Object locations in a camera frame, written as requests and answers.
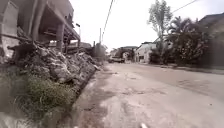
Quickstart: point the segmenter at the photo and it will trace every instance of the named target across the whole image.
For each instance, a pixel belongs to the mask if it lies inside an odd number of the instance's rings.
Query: grass
[[[67,85],[43,79],[29,72],[21,73],[18,68],[10,67],[0,73],[0,83],[4,81],[9,84],[14,102],[34,121],[42,119],[52,108],[70,109],[77,97],[77,89],[73,90]]]

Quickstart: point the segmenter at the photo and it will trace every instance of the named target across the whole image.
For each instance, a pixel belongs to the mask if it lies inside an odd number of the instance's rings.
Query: damaged building
[[[35,41],[63,52],[71,40],[80,40],[73,29],[73,7],[69,0],[1,0],[0,33],[18,36],[18,29]],[[1,56],[11,56],[8,46],[18,45],[18,40],[0,37]]]

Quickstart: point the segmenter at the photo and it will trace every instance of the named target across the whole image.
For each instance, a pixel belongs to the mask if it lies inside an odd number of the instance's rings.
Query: dirt
[[[102,119],[107,115],[107,109],[100,106],[100,103],[114,94],[103,91],[101,87],[106,85],[106,79],[114,73],[108,72],[107,68],[102,69],[89,81],[73,105],[70,117],[59,125],[60,128],[104,128]]]

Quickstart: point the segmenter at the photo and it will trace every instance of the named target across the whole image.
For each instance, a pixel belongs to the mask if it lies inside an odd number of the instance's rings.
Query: power line
[[[182,8],[184,8],[184,7],[186,7],[186,6],[190,5],[190,4],[193,4],[193,3],[196,2],[196,1],[198,1],[198,0],[194,0],[194,1],[192,1],[192,2],[190,2],[190,3],[188,3],[188,4],[186,4],[186,5],[184,5],[184,6],[180,7],[180,8],[178,8],[178,9],[174,10],[172,13],[177,12],[177,11],[179,11],[180,9],[182,9]]]
[[[113,3],[114,3],[114,0],[111,0],[110,8],[109,8],[109,11],[108,11],[108,14],[107,14],[107,19],[106,19],[106,22],[105,22],[105,25],[104,25],[104,30],[103,30],[103,34],[102,34],[102,39],[103,39],[104,33],[105,33],[105,31],[106,31],[106,28],[107,28],[107,22],[108,22],[108,20],[109,20],[110,14],[111,14],[111,9],[112,9]]]

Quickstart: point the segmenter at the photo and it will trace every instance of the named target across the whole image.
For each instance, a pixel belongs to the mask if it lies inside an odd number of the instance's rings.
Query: street
[[[107,64],[73,106],[78,128],[224,128],[224,76]]]

